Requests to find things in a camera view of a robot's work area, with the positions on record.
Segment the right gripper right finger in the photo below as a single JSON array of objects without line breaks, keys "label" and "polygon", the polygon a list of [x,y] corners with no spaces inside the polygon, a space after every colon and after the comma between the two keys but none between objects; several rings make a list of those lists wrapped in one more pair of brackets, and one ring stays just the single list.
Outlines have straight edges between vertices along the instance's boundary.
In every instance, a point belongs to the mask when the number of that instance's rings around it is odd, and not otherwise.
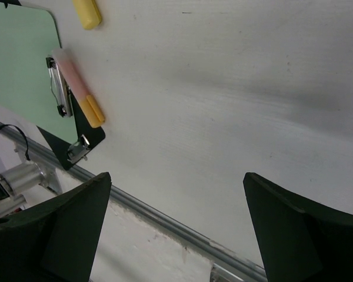
[{"label": "right gripper right finger", "polygon": [[244,191],[268,281],[353,281],[353,215],[248,172]]}]

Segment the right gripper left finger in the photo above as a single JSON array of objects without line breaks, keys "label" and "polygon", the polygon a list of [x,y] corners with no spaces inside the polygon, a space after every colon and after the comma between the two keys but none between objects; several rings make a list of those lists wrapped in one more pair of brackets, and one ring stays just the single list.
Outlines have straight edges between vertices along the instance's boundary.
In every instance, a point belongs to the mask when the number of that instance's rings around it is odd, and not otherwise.
[{"label": "right gripper left finger", "polygon": [[111,191],[101,173],[0,218],[0,281],[89,281]]}]

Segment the pale orange highlighter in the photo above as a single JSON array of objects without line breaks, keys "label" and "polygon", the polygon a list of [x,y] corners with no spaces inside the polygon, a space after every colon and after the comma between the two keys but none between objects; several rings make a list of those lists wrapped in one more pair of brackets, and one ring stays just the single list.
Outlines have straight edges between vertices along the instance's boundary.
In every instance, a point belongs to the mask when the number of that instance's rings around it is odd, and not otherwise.
[{"label": "pale orange highlighter", "polygon": [[102,126],[105,122],[104,113],[85,83],[72,57],[61,48],[54,49],[52,51],[52,57],[90,126],[92,128]]}]

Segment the green clipboard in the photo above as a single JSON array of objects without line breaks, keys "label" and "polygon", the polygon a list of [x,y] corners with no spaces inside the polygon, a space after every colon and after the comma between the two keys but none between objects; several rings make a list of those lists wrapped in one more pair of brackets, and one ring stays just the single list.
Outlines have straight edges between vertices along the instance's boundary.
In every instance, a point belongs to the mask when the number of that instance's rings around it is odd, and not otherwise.
[{"label": "green clipboard", "polygon": [[59,115],[46,65],[58,47],[49,12],[0,3],[0,106],[73,143],[75,121]]}]

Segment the yellow highlighter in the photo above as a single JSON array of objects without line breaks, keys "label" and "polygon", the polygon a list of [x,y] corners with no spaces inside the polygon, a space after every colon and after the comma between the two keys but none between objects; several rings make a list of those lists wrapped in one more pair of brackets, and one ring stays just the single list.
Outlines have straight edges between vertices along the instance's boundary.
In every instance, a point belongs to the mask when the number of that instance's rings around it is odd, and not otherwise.
[{"label": "yellow highlighter", "polygon": [[73,0],[72,3],[85,30],[92,30],[100,25],[102,16],[95,0]]}]

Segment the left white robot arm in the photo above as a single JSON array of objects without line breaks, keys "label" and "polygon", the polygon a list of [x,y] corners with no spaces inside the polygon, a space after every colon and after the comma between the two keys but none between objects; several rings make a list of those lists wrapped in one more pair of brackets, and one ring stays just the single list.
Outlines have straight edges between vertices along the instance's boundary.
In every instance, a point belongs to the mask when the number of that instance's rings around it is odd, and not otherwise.
[{"label": "left white robot arm", "polygon": [[0,173],[0,218],[26,204],[23,193],[44,184],[47,174],[34,162],[19,164]]}]

